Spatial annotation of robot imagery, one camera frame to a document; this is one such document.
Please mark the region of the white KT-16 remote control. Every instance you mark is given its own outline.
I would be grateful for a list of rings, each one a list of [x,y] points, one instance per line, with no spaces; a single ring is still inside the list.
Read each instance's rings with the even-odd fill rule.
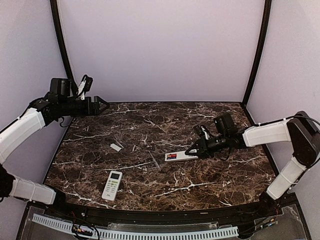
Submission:
[[[177,154],[176,159],[167,160],[168,154]],[[196,160],[198,158],[189,158],[185,155],[185,151],[178,151],[178,152],[170,152],[166,153],[164,157],[165,162],[179,162],[179,161],[187,161],[187,160]]]

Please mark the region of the white battery cover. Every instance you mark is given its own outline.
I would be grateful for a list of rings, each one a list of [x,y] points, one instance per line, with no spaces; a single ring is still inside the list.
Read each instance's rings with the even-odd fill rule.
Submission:
[[[114,144],[114,143],[110,144],[110,147],[111,147],[113,150],[117,151],[117,152],[119,152],[119,151],[121,151],[121,150],[123,149],[121,146],[118,146],[118,145],[116,145],[116,144]]]

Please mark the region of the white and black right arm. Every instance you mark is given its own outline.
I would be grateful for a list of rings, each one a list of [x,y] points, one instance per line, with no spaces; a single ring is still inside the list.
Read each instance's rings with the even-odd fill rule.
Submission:
[[[320,160],[320,123],[305,111],[243,129],[238,129],[230,113],[217,116],[213,122],[217,135],[212,135],[204,125],[194,127],[199,138],[185,151],[187,156],[206,159],[224,149],[231,151],[277,143],[292,146],[291,158],[265,191],[268,197],[255,205],[255,213],[260,217],[273,211],[274,201]]]

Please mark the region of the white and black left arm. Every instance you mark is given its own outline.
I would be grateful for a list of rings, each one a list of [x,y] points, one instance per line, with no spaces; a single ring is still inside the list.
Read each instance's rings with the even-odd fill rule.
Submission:
[[[110,107],[99,96],[89,97],[93,78],[84,75],[80,85],[72,93],[74,82],[67,78],[52,78],[49,91],[44,97],[29,103],[25,111],[0,132],[0,163],[29,137],[54,121],[65,117],[98,116]],[[67,218],[70,206],[59,193],[47,185],[26,180],[10,174],[3,166],[0,168],[0,198],[18,198],[30,202],[51,205],[51,210],[60,218]]]

